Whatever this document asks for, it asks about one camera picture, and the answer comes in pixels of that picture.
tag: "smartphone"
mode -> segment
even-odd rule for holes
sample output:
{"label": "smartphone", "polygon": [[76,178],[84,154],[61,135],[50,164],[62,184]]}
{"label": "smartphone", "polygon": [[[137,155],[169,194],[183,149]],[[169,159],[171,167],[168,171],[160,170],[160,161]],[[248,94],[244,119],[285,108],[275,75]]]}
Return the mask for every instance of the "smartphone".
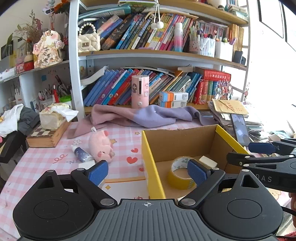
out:
{"label": "smartphone", "polygon": [[242,146],[248,146],[250,143],[249,133],[244,121],[243,115],[230,114],[235,139]]}

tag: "tissue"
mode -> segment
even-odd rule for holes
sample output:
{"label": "tissue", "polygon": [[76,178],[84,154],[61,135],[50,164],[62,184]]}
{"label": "tissue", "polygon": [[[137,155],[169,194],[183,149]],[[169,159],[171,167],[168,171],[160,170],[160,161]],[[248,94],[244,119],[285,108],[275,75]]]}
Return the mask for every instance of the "tissue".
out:
{"label": "tissue", "polygon": [[39,113],[42,128],[56,130],[64,122],[70,122],[78,114],[77,110],[71,110],[65,103],[53,103]]}

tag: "blue gripper pad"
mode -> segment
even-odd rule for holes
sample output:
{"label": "blue gripper pad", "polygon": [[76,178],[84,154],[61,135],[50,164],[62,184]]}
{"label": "blue gripper pad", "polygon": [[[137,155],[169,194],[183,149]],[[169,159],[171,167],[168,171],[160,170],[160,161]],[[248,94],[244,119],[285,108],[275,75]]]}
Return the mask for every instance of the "blue gripper pad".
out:
{"label": "blue gripper pad", "polygon": [[277,148],[272,143],[250,142],[248,148],[250,152],[267,155],[271,155],[272,153],[275,153],[277,150]]}
{"label": "blue gripper pad", "polygon": [[85,171],[86,177],[98,186],[108,175],[109,166],[108,162],[101,160],[100,162],[93,165],[91,168]]}
{"label": "blue gripper pad", "polygon": [[188,175],[194,180],[197,186],[202,184],[207,179],[207,173],[205,167],[201,167],[201,164],[193,159],[188,161],[187,172]]}

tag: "rabbit figurine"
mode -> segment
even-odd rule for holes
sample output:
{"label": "rabbit figurine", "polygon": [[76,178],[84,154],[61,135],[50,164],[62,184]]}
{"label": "rabbit figurine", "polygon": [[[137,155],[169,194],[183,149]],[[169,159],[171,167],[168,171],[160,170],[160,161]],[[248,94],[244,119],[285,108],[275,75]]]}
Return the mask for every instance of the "rabbit figurine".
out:
{"label": "rabbit figurine", "polygon": [[34,63],[35,68],[45,68],[63,61],[61,58],[61,48],[64,43],[58,32],[48,30],[43,33],[38,43],[34,44],[33,54],[37,55],[37,61]]}
{"label": "rabbit figurine", "polygon": [[97,131],[94,127],[91,130],[92,134],[89,138],[90,154],[97,162],[106,160],[110,163],[115,154],[113,152],[113,145],[108,137],[108,131]]}

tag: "tape roll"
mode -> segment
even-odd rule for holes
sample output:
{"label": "tape roll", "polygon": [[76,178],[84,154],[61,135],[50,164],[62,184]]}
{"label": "tape roll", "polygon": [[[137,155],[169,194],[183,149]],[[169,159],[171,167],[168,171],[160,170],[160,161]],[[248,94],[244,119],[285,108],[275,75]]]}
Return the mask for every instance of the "tape roll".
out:
{"label": "tape roll", "polygon": [[167,181],[170,184],[170,186],[181,190],[186,190],[193,187],[194,181],[192,178],[179,177],[174,173],[174,171],[177,169],[187,168],[188,161],[190,159],[193,158],[189,156],[180,156],[172,162],[171,168],[167,176]]}

